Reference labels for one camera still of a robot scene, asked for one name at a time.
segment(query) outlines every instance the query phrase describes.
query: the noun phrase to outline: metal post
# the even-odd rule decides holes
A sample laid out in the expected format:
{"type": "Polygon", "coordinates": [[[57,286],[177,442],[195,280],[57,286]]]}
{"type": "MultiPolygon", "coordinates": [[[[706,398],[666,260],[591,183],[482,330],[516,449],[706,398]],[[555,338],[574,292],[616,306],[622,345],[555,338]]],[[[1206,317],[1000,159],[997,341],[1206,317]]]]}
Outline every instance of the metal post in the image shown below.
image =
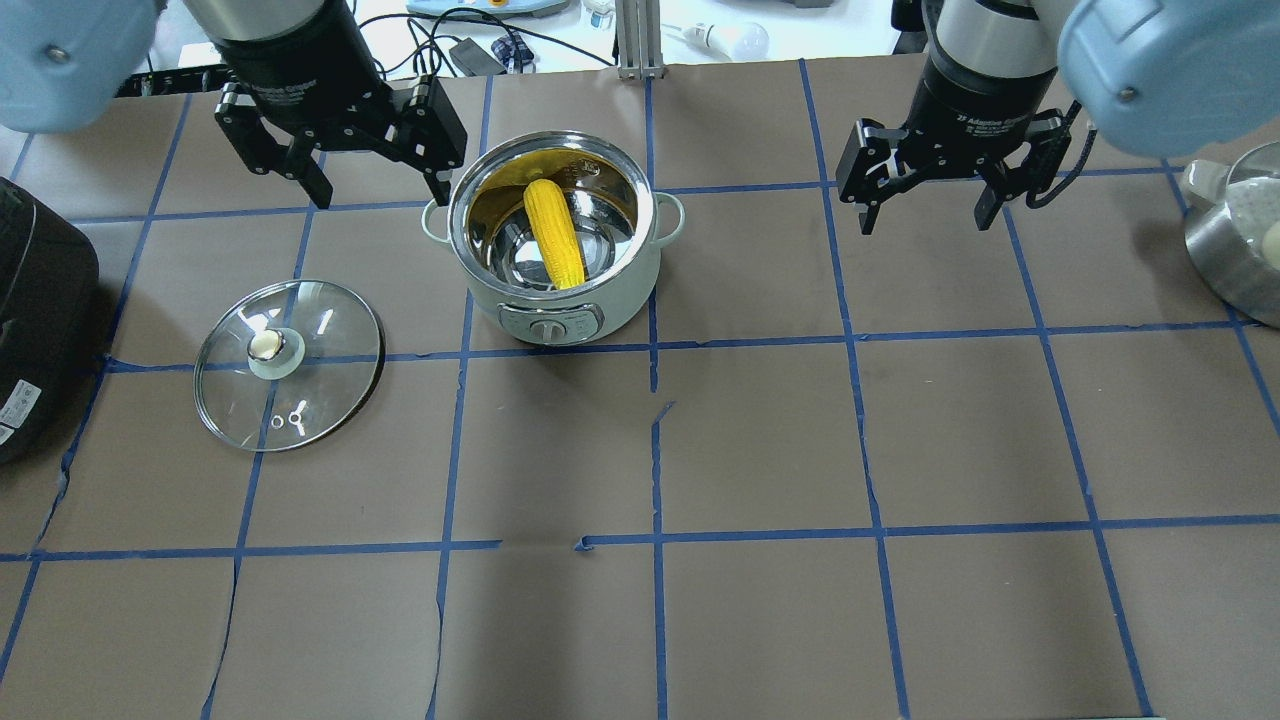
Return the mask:
{"type": "Polygon", "coordinates": [[[659,0],[618,0],[618,77],[662,77],[662,10],[659,0]]]}

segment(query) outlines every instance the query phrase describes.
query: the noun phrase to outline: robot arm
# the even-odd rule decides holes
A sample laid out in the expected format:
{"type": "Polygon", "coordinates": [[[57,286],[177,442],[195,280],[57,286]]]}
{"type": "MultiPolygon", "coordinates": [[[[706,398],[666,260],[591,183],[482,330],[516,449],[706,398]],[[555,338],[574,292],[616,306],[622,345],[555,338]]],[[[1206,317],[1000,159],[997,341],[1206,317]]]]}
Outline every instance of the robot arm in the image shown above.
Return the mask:
{"type": "Polygon", "coordinates": [[[1025,193],[1038,208],[1080,106],[1116,147],[1152,158],[1239,137],[1280,113],[1274,0],[896,0],[929,58],[906,122],[859,120],[836,181],[869,234],[881,205],[941,178],[980,176],[980,229],[1025,193]],[[1037,113],[1053,74],[1078,99],[1037,113]],[[1005,159],[1029,145],[1016,168],[1005,159]]]}
{"type": "MultiPolygon", "coordinates": [[[[145,56],[165,0],[0,0],[0,124],[61,132],[92,122],[145,56]]],[[[392,90],[344,0],[187,0],[234,82],[215,108],[244,167],[294,179],[319,208],[316,150],[374,150],[422,173],[436,202],[466,131],[434,77],[392,90]],[[262,120],[289,135],[275,141],[262,120]]]]}

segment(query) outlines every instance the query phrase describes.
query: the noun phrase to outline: white sticker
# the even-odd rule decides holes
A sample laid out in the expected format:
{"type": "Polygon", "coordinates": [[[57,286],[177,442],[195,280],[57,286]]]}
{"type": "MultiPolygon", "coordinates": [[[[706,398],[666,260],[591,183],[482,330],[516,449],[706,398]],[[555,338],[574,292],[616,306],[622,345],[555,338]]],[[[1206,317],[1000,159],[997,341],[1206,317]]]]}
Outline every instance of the white sticker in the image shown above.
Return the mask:
{"type": "Polygon", "coordinates": [[[36,407],[40,400],[40,388],[27,380],[18,380],[13,392],[9,393],[9,402],[0,407],[0,423],[10,428],[20,428],[27,421],[27,415],[36,407]]]}

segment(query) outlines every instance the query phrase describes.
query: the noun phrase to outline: silver pot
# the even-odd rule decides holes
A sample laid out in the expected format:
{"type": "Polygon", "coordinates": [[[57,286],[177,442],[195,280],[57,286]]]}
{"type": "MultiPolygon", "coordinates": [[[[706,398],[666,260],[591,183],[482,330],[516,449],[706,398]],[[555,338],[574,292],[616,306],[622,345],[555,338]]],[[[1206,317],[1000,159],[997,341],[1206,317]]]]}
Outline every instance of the silver pot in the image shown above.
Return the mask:
{"type": "Polygon", "coordinates": [[[1219,297],[1280,328],[1280,142],[1231,167],[1196,160],[1181,178],[1192,204],[1187,251],[1219,297]]]}
{"type": "Polygon", "coordinates": [[[649,187],[644,170],[609,142],[548,131],[509,140],[483,155],[458,181],[449,205],[451,245],[476,307],[503,331],[536,345],[576,345],[622,327],[658,279],[662,247],[685,227],[680,200],[649,187]],[[547,178],[564,192],[582,249],[586,282],[556,290],[525,213],[525,187],[547,178]],[[658,205],[678,223],[657,237],[658,205]]]}

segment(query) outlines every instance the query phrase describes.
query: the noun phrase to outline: yellow corn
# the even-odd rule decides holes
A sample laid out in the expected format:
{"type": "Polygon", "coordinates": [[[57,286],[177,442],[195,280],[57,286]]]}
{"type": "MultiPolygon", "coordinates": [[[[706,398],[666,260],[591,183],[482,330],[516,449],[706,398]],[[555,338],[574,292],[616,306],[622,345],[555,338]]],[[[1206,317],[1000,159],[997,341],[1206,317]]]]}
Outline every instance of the yellow corn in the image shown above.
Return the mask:
{"type": "Polygon", "coordinates": [[[582,249],[577,245],[577,232],[561,187],[549,179],[529,183],[525,188],[525,211],[529,213],[534,240],[556,290],[586,282],[582,249]]]}

